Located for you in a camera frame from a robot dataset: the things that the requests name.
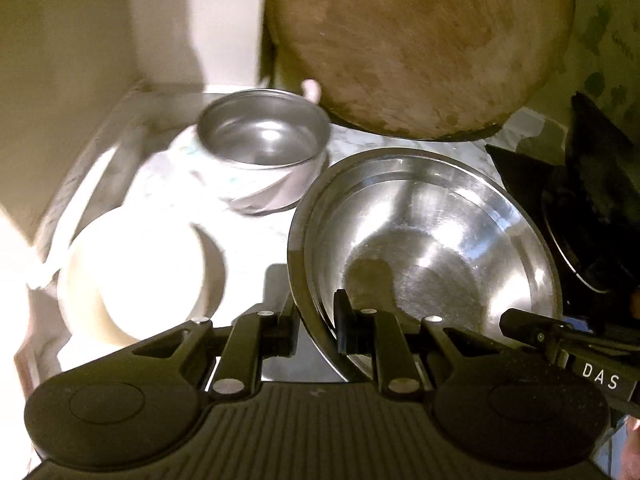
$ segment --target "bowl rim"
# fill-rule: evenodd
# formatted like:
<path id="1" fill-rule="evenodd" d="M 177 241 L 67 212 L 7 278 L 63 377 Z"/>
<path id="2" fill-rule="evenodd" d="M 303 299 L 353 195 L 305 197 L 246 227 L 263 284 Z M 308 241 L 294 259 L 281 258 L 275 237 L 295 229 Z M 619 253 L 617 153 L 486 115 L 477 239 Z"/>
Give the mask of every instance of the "bowl rim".
<path id="1" fill-rule="evenodd" d="M 309 109 L 309 111 L 312 111 L 318 115 L 319 119 L 323 123 L 323 127 L 321 132 L 314 133 L 316 135 L 316 139 L 318 140 L 318 148 L 312 155 L 308 156 L 307 158 L 301 158 L 300 160 L 296 160 L 294 162 L 289 162 L 287 164 L 275 164 L 275 165 L 250 164 L 247 162 L 241 162 L 239 160 L 233 160 L 232 158 L 227 158 L 215 152 L 214 150 L 210 149 L 209 143 L 206 141 L 206 138 L 205 138 L 204 126 L 202 124 L 207 114 L 212 113 L 216 108 L 219 108 L 229 102 L 233 102 L 235 100 L 247 98 L 247 97 L 260 97 L 260 96 L 272 96 L 272 97 L 281 98 L 283 100 L 294 101 L 294 102 L 297 102 L 298 104 L 304 105 Z M 308 101 L 306 98 L 298 94 L 293 94 L 292 92 L 287 92 L 285 90 L 277 90 L 275 88 L 251 88 L 248 90 L 241 90 L 239 92 L 233 92 L 231 94 L 227 94 L 221 97 L 220 99 L 216 99 L 211 104 L 207 105 L 207 107 L 204 108 L 204 110 L 201 111 L 200 115 L 198 116 L 198 120 L 196 122 L 196 136 L 197 136 L 198 142 L 201 144 L 201 146 L 204 148 L 207 154 L 209 154 L 210 156 L 213 156 L 215 159 L 221 162 L 224 162 L 225 164 L 228 164 L 236 168 L 242 168 L 245 170 L 276 170 L 281 168 L 290 168 L 292 166 L 298 166 L 308 160 L 311 160 L 312 158 L 315 158 L 316 156 L 324 152 L 327 144 L 329 143 L 329 138 L 331 137 L 331 121 L 329 120 L 329 115 L 327 115 L 327 113 L 324 110 L 322 110 L 322 108 L 319 105 L 312 103 L 311 101 Z"/>
<path id="2" fill-rule="evenodd" d="M 307 224 L 311 214 L 313 213 L 314 207 L 318 202 L 318 198 L 340 174 L 345 173 L 351 168 L 354 168 L 368 160 L 396 158 L 398 156 L 428 158 L 454 166 L 459 170 L 465 171 L 478 178 L 486 186 L 492 188 L 496 193 L 513 205 L 527 221 L 527 224 L 531 227 L 542 246 L 543 253 L 545 254 L 551 273 L 552 297 L 555 303 L 552 309 L 554 317 L 559 319 L 562 315 L 562 291 L 560 289 L 560 279 L 548 245 L 546 244 L 540 229 L 533 222 L 528 213 L 524 211 L 522 206 L 520 206 L 520 204 L 514 200 L 507 190 L 497 182 L 463 162 L 439 153 L 429 152 L 427 150 L 419 150 L 415 148 L 379 148 L 356 153 L 338 161 L 316 178 L 296 207 L 296 211 L 291 221 L 291 227 L 289 229 L 289 237 L 287 239 L 287 270 L 289 271 L 289 286 L 293 300 L 298 307 L 302 321 L 304 322 L 311 339 L 316 345 L 316 348 L 318 348 L 320 353 L 332 368 L 334 368 L 338 375 L 347 381 L 369 380 L 370 377 L 351 358 L 338 354 L 335 336 L 322 319 L 322 314 L 318 310 L 319 307 L 314 303 L 311 291 L 308 287 L 308 276 L 305 269 L 304 242 L 306 238 Z"/>

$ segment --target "cream plastic bowl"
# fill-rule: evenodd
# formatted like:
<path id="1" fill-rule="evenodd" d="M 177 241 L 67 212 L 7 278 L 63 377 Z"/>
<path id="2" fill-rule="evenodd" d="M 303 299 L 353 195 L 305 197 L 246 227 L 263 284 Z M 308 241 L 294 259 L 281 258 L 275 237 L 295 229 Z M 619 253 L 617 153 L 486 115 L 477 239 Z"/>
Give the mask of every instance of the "cream plastic bowl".
<path id="1" fill-rule="evenodd" d="M 131 206 L 91 222 L 58 278 L 72 334 L 126 346 L 202 316 L 208 297 L 197 232 L 165 210 Z"/>

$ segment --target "pot handle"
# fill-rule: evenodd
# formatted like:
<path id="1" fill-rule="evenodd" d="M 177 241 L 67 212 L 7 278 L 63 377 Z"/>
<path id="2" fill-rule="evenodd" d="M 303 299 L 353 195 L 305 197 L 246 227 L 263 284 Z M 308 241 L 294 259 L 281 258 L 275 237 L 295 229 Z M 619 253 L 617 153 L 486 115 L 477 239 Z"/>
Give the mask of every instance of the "pot handle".
<path id="1" fill-rule="evenodd" d="M 315 105 L 320 102 L 322 90 L 318 81 L 315 79 L 305 79 L 300 83 L 300 87 L 302 88 L 302 95 L 307 101 L 310 101 Z"/>

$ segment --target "white wall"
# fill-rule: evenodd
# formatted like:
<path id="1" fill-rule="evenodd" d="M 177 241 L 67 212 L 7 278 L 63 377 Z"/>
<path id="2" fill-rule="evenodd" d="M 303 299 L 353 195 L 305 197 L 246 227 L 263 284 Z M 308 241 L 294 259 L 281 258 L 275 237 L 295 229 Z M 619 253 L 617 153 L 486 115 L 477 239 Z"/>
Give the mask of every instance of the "white wall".
<path id="1" fill-rule="evenodd" d="M 159 85 L 209 91 L 259 80 L 264 0 L 130 0 L 138 63 Z"/>
<path id="2" fill-rule="evenodd" d="M 138 77 L 127 0 L 0 0 L 0 208 L 29 242 Z"/>

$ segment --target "ribbed black surface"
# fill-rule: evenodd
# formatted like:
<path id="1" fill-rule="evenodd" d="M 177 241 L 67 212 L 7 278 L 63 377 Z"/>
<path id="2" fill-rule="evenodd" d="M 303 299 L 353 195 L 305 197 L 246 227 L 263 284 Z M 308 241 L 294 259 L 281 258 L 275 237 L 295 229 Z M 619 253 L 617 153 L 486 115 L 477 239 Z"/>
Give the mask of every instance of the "ribbed black surface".
<path id="1" fill-rule="evenodd" d="M 265 383 L 243 402 L 219 404 L 173 454 L 136 469 L 79 472 L 44 463 L 30 480 L 600 479 L 591 464 L 516 473 L 448 443 L 414 402 L 380 397 L 370 383 Z"/>

